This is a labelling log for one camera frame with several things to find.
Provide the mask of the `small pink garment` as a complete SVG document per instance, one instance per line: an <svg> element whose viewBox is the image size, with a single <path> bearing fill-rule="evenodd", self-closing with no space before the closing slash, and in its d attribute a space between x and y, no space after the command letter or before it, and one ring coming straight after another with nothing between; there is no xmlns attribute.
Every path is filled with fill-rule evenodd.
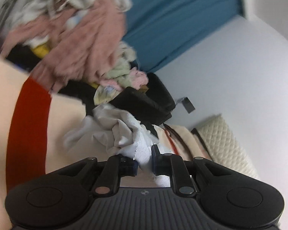
<svg viewBox="0 0 288 230"><path fill-rule="evenodd" d="M147 85L149 81L147 74L145 72L137 70L135 67L131 69L130 78L131 86L129 87L132 87L136 90L139 90L143 85ZM116 81L106 80L105 78L103 78L103 76L100 78L98 83L103 87L110 86L117 91L123 91L125 89L124 87L121 87Z"/></svg>

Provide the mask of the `right blue curtain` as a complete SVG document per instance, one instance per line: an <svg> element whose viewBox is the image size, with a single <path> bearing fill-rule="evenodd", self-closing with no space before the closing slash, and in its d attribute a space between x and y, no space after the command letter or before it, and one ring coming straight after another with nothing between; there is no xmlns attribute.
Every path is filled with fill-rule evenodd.
<svg viewBox="0 0 288 230"><path fill-rule="evenodd" d="M132 0L123 40L155 72L242 13L241 0Z"/></svg>

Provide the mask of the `black wall socket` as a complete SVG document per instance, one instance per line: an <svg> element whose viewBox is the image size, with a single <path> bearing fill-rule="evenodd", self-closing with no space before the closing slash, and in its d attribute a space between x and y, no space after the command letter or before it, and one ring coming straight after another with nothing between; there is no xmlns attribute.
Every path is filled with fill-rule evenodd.
<svg viewBox="0 0 288 230"><path fill-rule="evenodd" d="M188 114L192 113L195 110L194 105L192 104L192 102L190 101L188 97L185 97L181 103L184 106Z"/></svg>

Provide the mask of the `pink fluffy blanket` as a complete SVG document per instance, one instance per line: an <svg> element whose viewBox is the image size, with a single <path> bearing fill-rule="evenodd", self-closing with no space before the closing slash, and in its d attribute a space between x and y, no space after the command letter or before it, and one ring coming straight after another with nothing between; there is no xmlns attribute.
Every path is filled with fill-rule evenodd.
<svg viewBox="0 0 288 230"><path fill-rule="evenodd" d="M95 0L74 28L66 22L76 9L63 10L54 19L40 15L11 30L1 49L1 57L12 48L35 37L49 37L51 51L34 67L31 77L46 90L59 91L68 81L97 81L112 69L118 46L125 34L125 15L114 0Z"/></svg>

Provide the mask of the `beige quilted headboard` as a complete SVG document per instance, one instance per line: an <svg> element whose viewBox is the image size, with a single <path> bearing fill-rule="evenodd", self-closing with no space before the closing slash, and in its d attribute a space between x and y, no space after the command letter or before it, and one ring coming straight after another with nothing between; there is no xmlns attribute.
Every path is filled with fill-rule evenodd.
<svg viewBox="0 0 288 230"><path fill-rule="evenodd" d="M197 131L214 162L254 179L260 178L251 158L240 146L222 115L209 119Z"/></svg>

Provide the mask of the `white t-shirt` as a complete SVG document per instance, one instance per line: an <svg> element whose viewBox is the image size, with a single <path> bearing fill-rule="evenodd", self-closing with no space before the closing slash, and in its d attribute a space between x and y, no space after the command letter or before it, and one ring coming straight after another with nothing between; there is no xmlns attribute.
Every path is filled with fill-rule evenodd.
<svg viewBox="0 0 288 230"><path fill-rule="evenodd" d="M151 147L159 140L130 112L101 104L86 116L81 125L63 137L63 146L73 160L96 157L99 161L114 155L135 160L139 165L139 177L126 178L124 185L162 186L162 179L152 172Z"/></svg>

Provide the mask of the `pale green garment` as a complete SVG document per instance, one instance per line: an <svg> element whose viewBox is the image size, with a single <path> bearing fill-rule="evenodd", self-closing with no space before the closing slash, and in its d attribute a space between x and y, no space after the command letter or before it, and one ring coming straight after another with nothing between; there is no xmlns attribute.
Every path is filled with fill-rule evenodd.
<svg viewBox="0 0 288 230"><path fill-rule="evenodd" d="M106 80L114 80L121 87L131 86L131 63L136 61L137 54L134 48L121 41L118 46L118 59L113 69L103 75Z"/></svg>

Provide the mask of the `striped fleece bed blanket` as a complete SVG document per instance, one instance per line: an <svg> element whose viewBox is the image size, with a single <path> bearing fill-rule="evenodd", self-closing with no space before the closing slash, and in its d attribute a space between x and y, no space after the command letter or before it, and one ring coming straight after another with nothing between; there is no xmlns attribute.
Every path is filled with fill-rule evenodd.
<svg viewBox="0 0 288 230"><path fill-rule="evenodd" d="M80 101L51 95L0 59L0 229L10 229L4 207L9 190L67 164L66 133L86 117ZM168 187L167 176L162 186Z"/></svg>

